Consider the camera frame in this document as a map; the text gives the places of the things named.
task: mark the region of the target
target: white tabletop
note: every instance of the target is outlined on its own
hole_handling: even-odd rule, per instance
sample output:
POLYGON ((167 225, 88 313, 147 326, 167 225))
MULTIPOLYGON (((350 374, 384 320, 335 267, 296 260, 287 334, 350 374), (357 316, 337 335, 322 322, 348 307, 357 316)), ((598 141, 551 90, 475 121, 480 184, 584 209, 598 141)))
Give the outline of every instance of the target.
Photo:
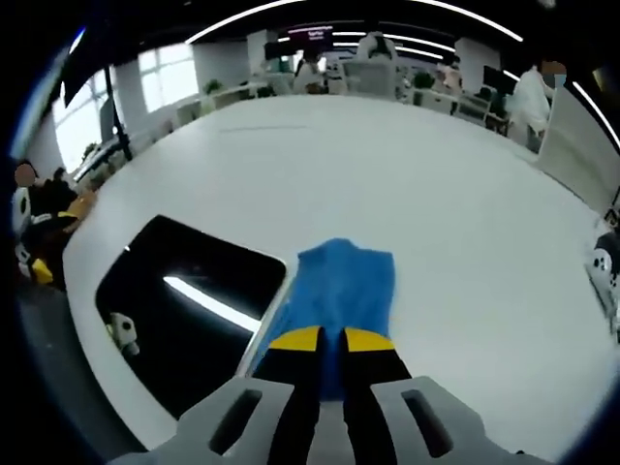
POLYGON ((424 108, 339 96, 241 102, 115 174, 64 266, 77 334, 110 403, 149 449, 173 434, 110 341, 95 292, 164 214, 284 259, 333 237, 390 251, 390 332, 508 450, 557 459, 617 374, 583 268, 595 216, 506 138, 424 108))

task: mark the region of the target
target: tablet screen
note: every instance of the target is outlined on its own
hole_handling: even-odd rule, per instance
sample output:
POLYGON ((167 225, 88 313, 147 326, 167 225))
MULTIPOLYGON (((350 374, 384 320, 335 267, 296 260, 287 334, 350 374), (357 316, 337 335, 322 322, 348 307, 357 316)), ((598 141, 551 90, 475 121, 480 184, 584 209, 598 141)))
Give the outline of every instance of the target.
POLYGON ((136 375, 179 418, 234 375, 285 274, 278 259, 157 216, 111 267, 96 304, 136 375))

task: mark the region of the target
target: ceiling light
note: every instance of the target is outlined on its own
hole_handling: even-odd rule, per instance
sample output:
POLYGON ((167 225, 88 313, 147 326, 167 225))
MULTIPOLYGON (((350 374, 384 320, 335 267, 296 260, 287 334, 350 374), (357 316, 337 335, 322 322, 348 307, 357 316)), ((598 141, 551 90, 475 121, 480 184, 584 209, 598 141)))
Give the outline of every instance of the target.
MULTIPOLYGON (((362 36, 365 36, 366 33, 365 32, 334 32, 332 35, 334 35, 334 36, 349 36, 349 37, 356 36, 356 37, 362 37, 362 36)), ((384 34, 384 37, 386 39, 393 39, 395 41, 406 41, 406 42, 415 42, 417 44, 424 44, 425 46, 441 48, 443 50, 447 50, 447 51, 450 51, 452 53, 456 52, 456 49, 453 46, 444 46, 442 44, 437 44, 435 42, 424 41, 423 39, 415 39, 413 37, 406 37, 406 36, 396 36, 394 34, 384 34)))
POLYGON ((69 48, 69 54, 72 54, 74 50, 78 47, 79 43, 81 42, 81 38, 84 35, 84 32, 86 32, 85 27, 81 31, 79 31, 79 33, 77 34, 77 37, 74 39, 73 43, 71 44, 71 48, 69 48))
POLYGON ((204 309, 214 313, 224 320, 228 320, 229 322, 234 323, 237 326, 241 326, 251 332, 257 332, 259 327, 261 327, 261 322, 258 320, 234 310, 213 297, 209 297, 207 294, 202 293, 179 278, 166 276, 164 281, 166 284, 175 288, 186 297, 194 300, 197 304, 204 307, 204 309))
POLYGON ((293 29, 293 30, 289 31, 289 34, 294 34, 295 32, 328 31, 330 29, 333 29, 332 26, 302 27, 301 29, 293 29))
POLYGON ((441 48, 443 50, 451 51, 452 53, 456 52, 456 48, 453 46, 444 46, 442 44, 437 44, 435 42, 424 41, 422 39, 414 39, 413 37, 405 37, 405 36, 394 36, 393 34, 384 34, 384 36, 388 39, 394 39, 395 41, 409 41, 416 42, 418 44, 424 44, 425 46, 441 48))
POLYGON ((366 35, 365 32, 334 32, 331 34, 332 36, 359 36, 363 37, 366 35))
POLYGON ((398 46, 396 49, 398 51, 407 51, 409 53, 417 53, 418 55, 430 56, 431 58, 437 58, 438 60, 444 59, 443 55, 431 53, 430 51, 416 50, 415 48, 406 48, 405 46, 398 46))
POLYGON ((517 77, 516 75, 514 75, 513 73, 511 73, 510 71, 506 71, 506 70, 502 70, 502 73, 504 73, 506 76, 508 76, 509 78, 513 78, 514 80, 521 80, 520 77, 517 77))
POLYGON ((601 111, 601 109, 599 107, 597 107, 597 105, 594 103, 594 100, 592 100, 592 98, 588 94, 585 93, 585 90, 583 90, 583 88, 578 83, 573 81, 573 85, 574 85, 574 88, 577 89, 577 92, 579 92, 579 94, 581 94, 581 97, 583 97, 585 99, 585 101, 588 104, 590 104, 590 107, 592 107, 594 112, 601 118, 601 120, 603 121, 604 125, 607 127, 607 130, 611 134, 611 137, 616 142, 616 145, 618 146, 618 148, 620 148, 620 139, 618 139, 618 136, 613 131, 613 128, 609 124, 609 121, 607 121, 607 118, 605 118, 605 116, 603 115, 603 112, 601 111))
POLYGON ((471 19, 475 19, 477 21, 480 21, 480 22, 486 24, 487 26, 491 26, 492 28, 497 29, 500 32, 503 32, 507 36, 512 37, 516 41, 523 42, 523 38, 521 36, 519 36, 518 34, 513 33, 510 29, 508 29, 508 28, 506 28, 504 26, 501 26, 497 22, 491 21, 490 19, 487 19, 487 18, 485 18, 483 16, 476 15, 475 13, 468 12, 465 9, 462 9, 462 8, 459 8, 459 7, 455 7, 455 6, 453 6, 453 5, 449 4, 449 3, 439 2, 437 0, 409 0, 409 1, 410 2, 423 3, 425 5, 431 5, 433 7, 439 7, 439 8, 443 8, 445 10, 450 10, 451 12, 460 13, 462 15, 470 17, 471 19))
POLYGON ((278 0, 277 2, 267 3, 265 5, 260 5, 259 7, 251 8, 250 10, 247 10, 245 12, 237 13, 236 15, 232 15, 231 17, 227 17, 226 19, 222 19, 221 21, 216 22, 215 24, 207 27, 206 29, 203 29, 198 34, 194 34, 192 37, 190 37, 189 39, 185 41, 185 44, 191 44, 192 42, 196 41, 200 37, 205 36, 206 34, 213 32, 219 29, 220 27, 224 27, 227 24, 235 22, 238 19, 242 19, 244 17, 250 16, 256 13, 264 12, 265 10, 269 10, 271 8, 282 7, 283 5, 288 5, 290 3, 303 2, 303 1, 305 0, 278 0))

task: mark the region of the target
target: blue towel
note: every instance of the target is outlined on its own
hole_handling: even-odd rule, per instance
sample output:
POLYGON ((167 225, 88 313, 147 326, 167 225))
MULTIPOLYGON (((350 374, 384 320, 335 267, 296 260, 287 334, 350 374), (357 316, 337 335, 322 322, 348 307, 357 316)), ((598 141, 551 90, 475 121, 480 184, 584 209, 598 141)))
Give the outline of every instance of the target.
POLYGON ((388 336, 394 290, 391 253, 364 250, 347 239, 332 239, 301 252, 289 300, 278 310, 254 359, 258 365, 269 343, 285 332, 322 326, 327 340, 323 360, 323 400, 342 398, 338 336, 356 327, 388 336))

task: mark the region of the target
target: white wall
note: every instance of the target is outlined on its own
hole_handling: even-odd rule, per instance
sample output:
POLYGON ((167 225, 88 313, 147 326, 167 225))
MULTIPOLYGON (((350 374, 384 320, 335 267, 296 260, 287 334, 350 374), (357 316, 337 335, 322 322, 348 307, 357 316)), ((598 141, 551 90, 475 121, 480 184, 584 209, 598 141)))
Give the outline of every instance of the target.
POLYGON ((250 63, 250 73, 259 74, 264 62, 264 45, 270 41, 275 41, 277 35, 273 31, 257 31, 250 34, 246 41, 248 50, 248 60, 250 63))
POLYGON ((39 129, 28 143, 25 158, 32 163, 41 177, 51 177, 57 168, 65 166, 56 141, 52 111, 43 118, 39 129))
POLYGON ((239 85, 250 77, 248 46, 243 42, 193 46, 198 86, 218 79, 225 86, 239 85))
MULTIPOLYGON (((238 85, 250 76, 248 48, 245 41, 223 44, 202 44, 193 47, 196 76, 199 87, 212 78, 219 79, 226 86, 238 85)), ((118 102, 129 134, 146 127, 155 127, 171 113, 170 108, 160 108, 148 113, 142 93, 142 82, 138 60, 118 66, 116 84, 118 102)), ((41 122, 28 147, 25 158, 33 164, 41 176, 51 176, 58 167, 64 167, 53 114, 50 112, 41 122)))
POLYGON ((502 69, 500 53, 471 39, 461 38, 454 44, 456 55, 461 59, 460 71, 463 89, 469 92, 481 90, 484 66, 502 69))

